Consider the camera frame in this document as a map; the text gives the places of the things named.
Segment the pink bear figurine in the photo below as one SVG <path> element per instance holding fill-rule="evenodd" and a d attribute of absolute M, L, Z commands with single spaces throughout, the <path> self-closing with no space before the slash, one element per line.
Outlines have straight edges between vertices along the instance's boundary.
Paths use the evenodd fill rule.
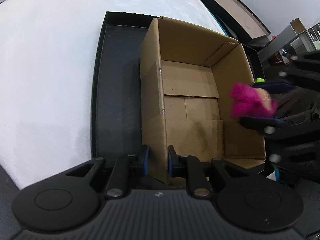
<path fill-rule="evenodd" d="M 247 84 L 236 82 L 231 89 L 232 98 L 231 117 L 272 118 L 277 110 L 277 102 L 268 91 L 253 88 Z"/>

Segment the brown cardboard box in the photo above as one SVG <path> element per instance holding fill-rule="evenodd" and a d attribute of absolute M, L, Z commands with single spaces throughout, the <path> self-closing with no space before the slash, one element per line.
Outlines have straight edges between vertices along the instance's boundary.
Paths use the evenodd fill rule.
<path fill-rule="evenodd" d="M 142 142 L 148 173 L 169 182 L 168 147 L 208 163 L 244 168 L 265 161 L 265 142 L 232 119 L 230 92 L 253 74 L 236 39 L 167 17 L 154 18 L 140 47 Z"/>

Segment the black framed brown board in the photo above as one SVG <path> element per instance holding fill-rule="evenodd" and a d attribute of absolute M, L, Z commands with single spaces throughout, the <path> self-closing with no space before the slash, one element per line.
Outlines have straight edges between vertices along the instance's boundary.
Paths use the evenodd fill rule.
<path fill-rule="evenodd" d="M 270 40 L 269 29 L 240 0 L 200 0 L 225 33 L 249 47 L 263 47 Z"/>

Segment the black shallow tray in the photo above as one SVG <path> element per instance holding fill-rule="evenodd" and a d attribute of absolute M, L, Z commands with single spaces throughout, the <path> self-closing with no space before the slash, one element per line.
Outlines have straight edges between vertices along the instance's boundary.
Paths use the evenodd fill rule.
<path fill-rule="evenodd" d="M 142 142 L 140 47 L 154 19 L 108 12 L 99 37 L 92 95 L 92 151 L 108 163 Z"/>

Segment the white bed sheet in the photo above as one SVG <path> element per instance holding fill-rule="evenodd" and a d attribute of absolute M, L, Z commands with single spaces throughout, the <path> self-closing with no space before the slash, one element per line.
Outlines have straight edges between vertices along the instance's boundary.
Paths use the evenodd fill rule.
<path fill-rule="evenodd" d="M 1 167 L 22 189 L 90 158 L 95 54 L 107 11 L 222 28 L 200 0 L 1 4 Z"/>

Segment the green hexagonal box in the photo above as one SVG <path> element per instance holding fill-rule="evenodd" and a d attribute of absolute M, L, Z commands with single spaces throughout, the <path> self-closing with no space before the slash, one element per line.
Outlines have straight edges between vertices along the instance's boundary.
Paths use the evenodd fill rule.
<path fill-rule="evenodd" d="M 257 78 L 257 79 L 255 79 L 254 82 L 255 83 L 262 83 L 262 82 L 265 82 L 265 80 L 263 78 Z"/>

